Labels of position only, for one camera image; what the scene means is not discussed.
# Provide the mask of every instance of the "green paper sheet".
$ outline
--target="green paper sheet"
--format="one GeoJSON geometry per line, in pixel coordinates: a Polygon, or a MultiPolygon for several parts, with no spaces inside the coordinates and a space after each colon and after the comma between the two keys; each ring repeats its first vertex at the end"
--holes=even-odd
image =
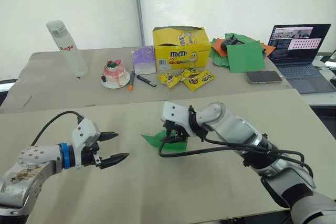
{"type": "MultiPolygon", "coordinates": [[[[156,148],[159,148],[162,144],[161,139],[166,136],[166,131],[161,131],[155,136],[147,136],[141,135],[148,143],[153,145],[156,148]]],[[[174,151],[184,151],[187,148],[187,143],[178,142],[173,144],[165,144],[163,149],[166,151],[174,150],[174,151]]]]}
{"type": "Polygon", "coordinates": [[[229,67],[229,60],[227,57],[221,57],[219,54],[215,55],[214,64],[220,67],[229,67]]]}
{"type": "MultiPolygon", "coordinates": [[[[215,43],[216,39],[213,38],[211,41],[211,45],[215,43]]],[[[214,59],[214,64],[220,67],[229,67],[229,61],[227,57],[221,57],[214,48],[210,49],[209,57],[214,59]]]]}
{"type": "Polygon", "coordinates": [[[243,42],[243,43],[251,43],[251,42],[255,42],[254,39],[251,39],[245,35],[242,34],[235,34],[235,33],[230,33],[230,34],[225,34],[225,39],[230,38],[232,35],[234,35],[239,41],[243,42]]]}
{"type": "MultiPolygon", "coordinates": [[[[212,41],[211,41],[211,45],[213,45],[213,44],[215,43],[215,41],[216,41],[216,39],[213,38],[212,41]]],[[[215,49],[210,48],[209,57],[213,59],[213,58],[215,57],[215,54],[216,54],[216,53],[217,53],[217,52],[216,52],[215,49]]]]}
{"type": "Polygon", "coordinates": [[[227,55],[231,73],[245,73],[265,69],[260,41],[228,45],[227,55]]]}

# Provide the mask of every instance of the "yellow box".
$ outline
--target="yellow box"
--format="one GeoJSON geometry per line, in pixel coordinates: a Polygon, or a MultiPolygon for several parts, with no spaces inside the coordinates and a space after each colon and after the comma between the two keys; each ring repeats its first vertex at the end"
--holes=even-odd
{"type": "Polygon", "coordinates": [[[169,26],[153,29],[157,70],[204,68],[211,44],[203,27],[169,26]]]}

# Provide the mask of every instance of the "metal pole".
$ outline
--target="metal pole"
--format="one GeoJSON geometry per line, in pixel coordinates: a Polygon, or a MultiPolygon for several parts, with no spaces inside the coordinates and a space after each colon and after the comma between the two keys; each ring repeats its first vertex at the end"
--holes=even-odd
{"type": "Polygon", "coordinates": [[[136,8],[138,9],[138,18],[139,18],[139,29],[140,29],[140,36],[141,36],[141,44],[142,46],[145,45],[145,37],[143,33],[143,23],[142,23],[142,14],[141,14],[141,4],[140,0],[136,0],[136,8]]]}

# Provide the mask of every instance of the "pen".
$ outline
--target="pen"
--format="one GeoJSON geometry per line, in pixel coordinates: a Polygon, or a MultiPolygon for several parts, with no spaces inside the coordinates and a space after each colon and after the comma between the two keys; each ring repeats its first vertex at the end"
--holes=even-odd
{"type": "Polygon", "coordinates": [[[135,73],[134,73],[134,71],[132,71],[131,72],[130,83],[128,84],[128,90],[129,91],[133,90],[134,76],[135,76],[135,73]]]}
{"type": "Polygon", "coordinates": [[[142,76],[137,76],[137,78],[143,82],[146,82],[147,84],[149,84],[152,87],[156,87],[156,84],[150,80],[147,80],[146,78],[143,78],[142,76]]]}

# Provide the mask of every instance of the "white plate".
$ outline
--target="white plate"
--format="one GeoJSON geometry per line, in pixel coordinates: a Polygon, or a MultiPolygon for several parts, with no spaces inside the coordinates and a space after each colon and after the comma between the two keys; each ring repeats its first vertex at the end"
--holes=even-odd
{"type": "Polygon", "coordinates": [[[122,88],[124,87],[131,79],[131,75],[130,73],[128,73],[126,70],[125,70],[125,75],[126,75],[126,80],[125,82],[121,82],[120,86],[117,84],[117,83],[108,83],[108,82],[103,82],[102,79],[100,79],[101,81],[101,84],[105,87],[105,88],[108,88],[108,89],[118,89],[118,88],[122,88]]]}

